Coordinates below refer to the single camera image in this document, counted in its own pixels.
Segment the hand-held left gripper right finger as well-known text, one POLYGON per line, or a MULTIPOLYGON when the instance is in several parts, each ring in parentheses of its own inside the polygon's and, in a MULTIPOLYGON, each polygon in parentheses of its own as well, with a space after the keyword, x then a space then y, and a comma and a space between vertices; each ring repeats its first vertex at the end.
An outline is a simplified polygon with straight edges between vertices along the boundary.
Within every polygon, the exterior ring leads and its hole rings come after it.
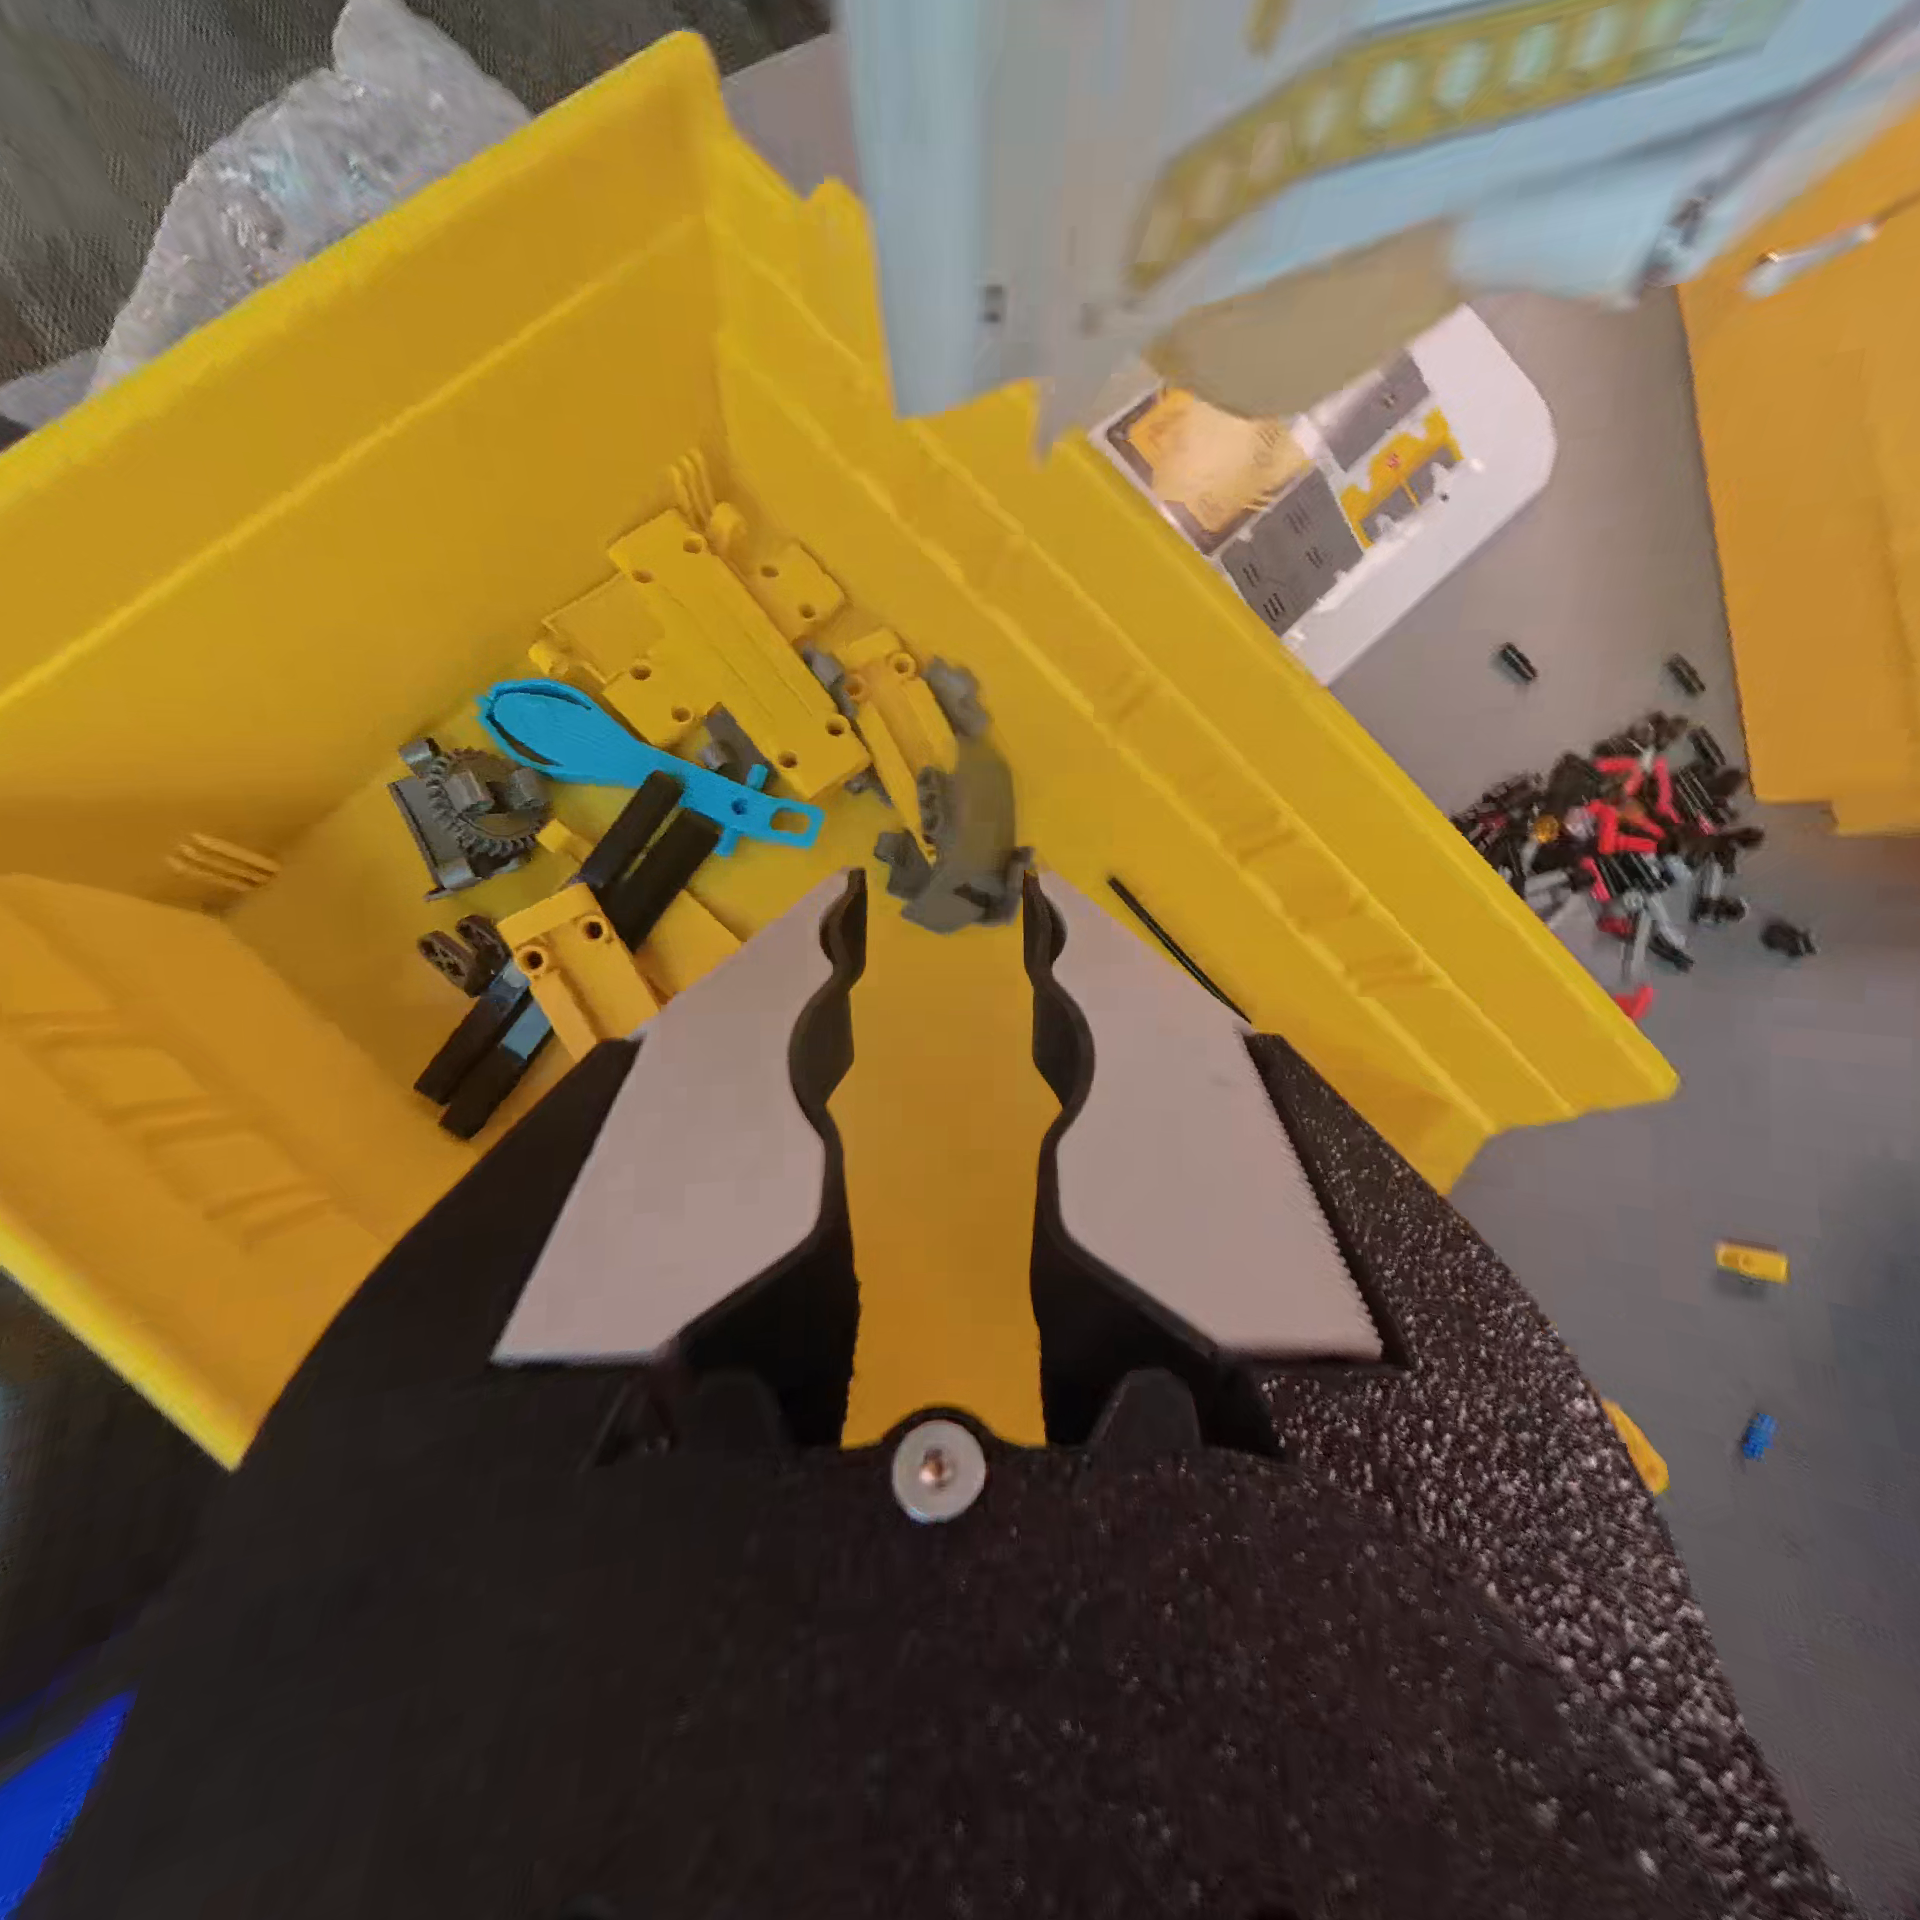
POLYGON ((1250 1022, 1065 878, 1028 873, 1043 1423, 1095 1447, 1170 1392, 1204 1447, 1280 1447, 1263 1386, 1386 1369, 1386 1299, 1250 1022))

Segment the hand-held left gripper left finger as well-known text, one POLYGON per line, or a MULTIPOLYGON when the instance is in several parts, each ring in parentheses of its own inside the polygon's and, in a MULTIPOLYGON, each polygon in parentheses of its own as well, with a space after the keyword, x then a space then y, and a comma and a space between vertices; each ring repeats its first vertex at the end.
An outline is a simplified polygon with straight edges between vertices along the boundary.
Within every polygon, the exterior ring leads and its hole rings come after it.
POLYGON ((737 1373, 796 1444, 843 1444, 859 1288, 830 1105, 866 932, 866 873, 830 873, 637 1031, 496 1365, 737 1373))

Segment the lego gear parts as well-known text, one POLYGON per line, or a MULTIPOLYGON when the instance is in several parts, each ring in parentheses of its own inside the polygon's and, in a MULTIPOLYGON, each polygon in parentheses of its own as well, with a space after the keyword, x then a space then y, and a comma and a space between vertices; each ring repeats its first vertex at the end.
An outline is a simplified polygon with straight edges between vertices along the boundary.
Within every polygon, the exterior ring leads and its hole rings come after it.
POLYGON ((562 864, 542 899, 419 938, 468 997, 416 1082, 457 1140, 552 1048, 579 1061, 629 1038, 733 960, 744 938, 696 896, 702 870, 815 849, 845 792, 892 810, 874 858, 909 926, 1022 912, 1032 856, 969 670, 892 628, 827 644, 840 584, 726 502, 661 513, 610 567, 542 621, 531 679, 475 697, 483 743, 414 738, 387 790, 428 899, 562 864))

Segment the yellow storage bin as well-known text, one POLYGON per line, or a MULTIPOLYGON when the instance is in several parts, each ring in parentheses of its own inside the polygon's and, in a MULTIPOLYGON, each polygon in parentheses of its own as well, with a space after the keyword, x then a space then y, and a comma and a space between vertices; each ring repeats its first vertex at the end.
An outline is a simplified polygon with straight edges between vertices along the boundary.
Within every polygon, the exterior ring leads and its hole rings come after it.
POLYGON ((5 1273, 231 1469, 479 1143, 402 741, 702 456, 835 638, 978 673, 1022 838, 1123 878, 1439 1194, 1675 1074, 1236 593, 1014 387, 902 421, 848 188, 679 33, 5 456, 5 1273))
POLYGON ((1917 111, 1680 292, 1761 800, 1917 831, 1917 111))

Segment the blue storage bin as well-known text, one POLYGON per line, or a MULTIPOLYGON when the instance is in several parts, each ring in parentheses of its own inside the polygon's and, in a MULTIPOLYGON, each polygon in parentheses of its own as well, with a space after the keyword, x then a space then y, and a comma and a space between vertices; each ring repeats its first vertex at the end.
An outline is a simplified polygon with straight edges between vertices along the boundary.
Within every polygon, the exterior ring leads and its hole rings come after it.
POLYGON ((67 1733, 58 1733, 23 1759, 5 1765, 2 1917, 19 1916, 45 1863, 71 1835, 133 1704, 136 1691, 110 1695, 80 1713, 67 1733))

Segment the small yellow lego piece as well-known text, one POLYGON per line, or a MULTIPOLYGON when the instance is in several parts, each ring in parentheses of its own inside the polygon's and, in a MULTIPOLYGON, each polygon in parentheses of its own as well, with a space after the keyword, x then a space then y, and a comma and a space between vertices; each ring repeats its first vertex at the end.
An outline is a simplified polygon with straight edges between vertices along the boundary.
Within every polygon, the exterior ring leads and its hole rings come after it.
POLYGON ((1669 1497, 1670 1472, 1669 1472, 1669 1461, 1664 1459, 1664 1452, 1647 1439, 1641 1427, 1630 1416, 1623 1405, 1619 1405, 1613 1399, 1606 1399, 1606 1395, 1601 1395, 1597 1403, 1606 1418, 1610 1421, 1645 1488, 1656 1500, 1669 1497))

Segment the pile of lego pins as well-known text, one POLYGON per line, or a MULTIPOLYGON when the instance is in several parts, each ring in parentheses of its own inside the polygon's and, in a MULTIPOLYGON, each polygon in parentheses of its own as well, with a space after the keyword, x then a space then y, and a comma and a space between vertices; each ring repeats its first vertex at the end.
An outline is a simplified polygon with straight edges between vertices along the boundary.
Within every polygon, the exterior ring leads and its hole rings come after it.
POLYGON ((1688 709, 1647 709, 1547 773, 1519 773, 1449 817, 1544 922, 1575 909, 1619 952, 1610 1001, 1641 1023, 1656 971, 1687 974, 1697 931, 1743 926, 1741 867, 1767 841, 1749 774, 1688 709))

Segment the lego instruction booklet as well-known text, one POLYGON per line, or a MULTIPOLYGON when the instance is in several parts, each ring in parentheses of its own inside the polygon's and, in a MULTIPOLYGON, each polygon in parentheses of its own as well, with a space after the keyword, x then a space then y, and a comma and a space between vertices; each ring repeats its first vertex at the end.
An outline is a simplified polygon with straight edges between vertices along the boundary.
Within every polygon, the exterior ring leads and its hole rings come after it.
POLYGON ((1467 473, 1409 352, 1295 421, 1236 418, 1159 386, 1091 436, 1287 641, 1467 473))

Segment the bubble wrap sheet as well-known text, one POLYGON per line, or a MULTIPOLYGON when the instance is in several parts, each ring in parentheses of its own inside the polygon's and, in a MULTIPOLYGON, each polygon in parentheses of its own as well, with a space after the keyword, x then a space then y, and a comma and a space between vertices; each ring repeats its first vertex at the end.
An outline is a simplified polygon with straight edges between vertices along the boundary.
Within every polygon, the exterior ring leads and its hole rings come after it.
POLYGON ((98 352, 5 383, 2 447, 71 414, 533 114, 400 4, 349 4, 329 63, 192 161, 98 352))

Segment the open instruction manual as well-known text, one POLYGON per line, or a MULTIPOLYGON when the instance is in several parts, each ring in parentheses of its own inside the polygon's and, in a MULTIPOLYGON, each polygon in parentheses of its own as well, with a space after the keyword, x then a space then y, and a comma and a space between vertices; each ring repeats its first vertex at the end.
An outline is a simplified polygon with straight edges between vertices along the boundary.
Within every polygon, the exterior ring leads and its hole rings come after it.
POLYGON ((835 5, 874 211, 1085 327, 1892 78, 1914 5, 835 5))

